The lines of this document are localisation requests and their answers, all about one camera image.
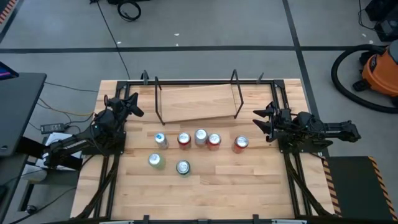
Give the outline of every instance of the vacuum hose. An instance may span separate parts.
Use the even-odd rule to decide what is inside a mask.
[[[392,108],[392,107],[388,107],[388,106],[381,106],[381,105],[377,105],[375,103],[371,103],[367,100],[364,100],[358,96],[356,96],[354,93],[348,91],[339,81],[338,77],[337,77],[337,70],[338,67],[340,66],[340,63],[350,54],[360,51],[360,50],[367,50],[373,54],[383,54],[386,49],[384,47],[379,47],[379,46],[375,46],[375,45],[371,45],[371,44],[363,44],[363,45],[358,45],[353,47],[352,49],[346,50],[345,52],[343,52],[334,62],[332,68],[331,68],[331,80],[333,81],[333,84],[335,84],[336,89],[343,95],[345,95],[345,97],[349,98],[350,100],[354,101],[355,103],[364,106],[366,108],[375,110],[375,111],[379,111],[379,112],[383,112],[383,113],[398,113],[398,108]]]

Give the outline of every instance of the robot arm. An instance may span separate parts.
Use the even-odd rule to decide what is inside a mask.
[[[283,151],[320,152],[333,142],[327,139],[338,138],[342,141],[356,142],[361,136],[351,121],[324,123],[308,112],[292,114],[290,109],[278,110],[271,102],[265,110],[253,111],[268,117],[267,122],[254,119],[253,122],[262,130],[267,142],[278,139]]]
[[[72,154],[83,151],[84,154],[102,154],[104,156],[123,153],[126,133],[123,125],[130,114],[138,117],[144,112],[137,106],[138,93],[126,100],[105,95],[105,110],[95,115],[89,127],[80,134],[51,143],[43,150],[44,165],[54,168],[58,165],[80,169],[82,159]]]

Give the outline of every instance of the green can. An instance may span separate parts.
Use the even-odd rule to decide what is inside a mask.
[[[186,160],[179,161],[175,168],[182,177],[188,177],[191,173],[191,165]]]
[[[166,166],[166,160],[159,153],[153,153],[148,158],[148,163],[155,169],[162,170]]]

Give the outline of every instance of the red soda can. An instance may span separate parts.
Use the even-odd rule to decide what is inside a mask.
[[[248,145],[249,145],[249,140],[245,136],[238,136],[235,139],[232,151],[234,151],[237,154],[242,153]]]
[[[188,133],[180,133],[177,141],[180,149],[188,150],[191,148],[191,136]]]
[[[220,148],[221,136],[219,134],[211,134],[207,140],[207,148],[210,151],[216,151]]]

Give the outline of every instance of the orange vacuum cleaner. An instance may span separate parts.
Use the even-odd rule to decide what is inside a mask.
[[[359,61],[364,66],[362,79],[353,84],[356,91],[368,89],[375,90],[391,97],[395,107],[387,107],[371,103],[354,93],[348,91],[339,81],[337,70],[340,63],[350,54],[357,51],[364,51]],[[398,113],[398,40],[395,40],[388,47],[364,44],[358,45],[343,52],[334,62],[331,68],[331,79],[337,90],[354,102],[384,113]]]

